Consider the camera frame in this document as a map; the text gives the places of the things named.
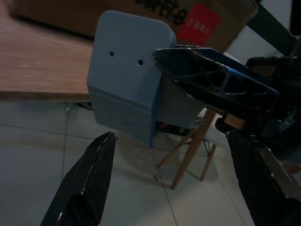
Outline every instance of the tile floor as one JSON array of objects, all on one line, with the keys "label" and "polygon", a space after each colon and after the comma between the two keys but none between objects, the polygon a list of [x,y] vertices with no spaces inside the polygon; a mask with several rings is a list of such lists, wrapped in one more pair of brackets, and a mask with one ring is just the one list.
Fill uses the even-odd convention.
[{"label": "tile floor", "polygon": [[[114,131],[93,113],[64,104],[0,103],[0,225],[40,225],[62,177],[93,138]],[[111,185],[101,226],[253,226],[229,151],[218,149],[203,182],[201,148],[175,190],[170,190],[185,152],[158,171],[176,141],[158,133],[153,149],[118,131]]]}]

